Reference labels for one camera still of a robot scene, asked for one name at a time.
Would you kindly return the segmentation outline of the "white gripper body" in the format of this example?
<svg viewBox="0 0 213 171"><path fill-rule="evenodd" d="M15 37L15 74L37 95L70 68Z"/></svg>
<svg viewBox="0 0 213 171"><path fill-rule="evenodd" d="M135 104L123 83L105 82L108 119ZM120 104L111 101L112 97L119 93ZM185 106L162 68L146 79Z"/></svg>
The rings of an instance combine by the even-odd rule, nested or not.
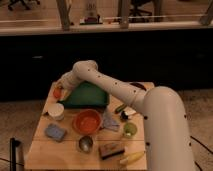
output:
<svg viewBox="0 0 213 171"><path fill-rule="evenodd" d="M70 71L63 74L57 81L57 86L66 90L72 90L79 84L79 80L75 74Z"/></svg>

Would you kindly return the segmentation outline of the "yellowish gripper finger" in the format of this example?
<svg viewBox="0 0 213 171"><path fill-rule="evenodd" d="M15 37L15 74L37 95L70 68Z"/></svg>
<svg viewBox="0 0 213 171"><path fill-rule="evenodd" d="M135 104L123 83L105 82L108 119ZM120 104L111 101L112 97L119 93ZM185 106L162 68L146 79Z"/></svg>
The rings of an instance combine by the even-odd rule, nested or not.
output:
<svg viewBox="0 0 213 171"><path fill-rule="evenodd" d="M71 91L70 90L65 90L65 89L63 89L62 90L62 95L61 95L61 98L60 98L60 100L65 100L69 95L70 95L70 93L71 93Z"/></svg>

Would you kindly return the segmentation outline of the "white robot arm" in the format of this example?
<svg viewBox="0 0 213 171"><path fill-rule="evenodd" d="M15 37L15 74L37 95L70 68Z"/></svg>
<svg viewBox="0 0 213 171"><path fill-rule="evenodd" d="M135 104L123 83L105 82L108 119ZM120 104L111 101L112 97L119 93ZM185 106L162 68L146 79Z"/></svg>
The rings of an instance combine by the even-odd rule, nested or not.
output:
<svg viewBox="0 0 213 171"><path fill-rule="evenodd" d="M57 84L72 91L83 81L97 85L143 116L148 171L196 171L185 107L173 89L142 90L99 72L94 60L76 62Z"/></svg>

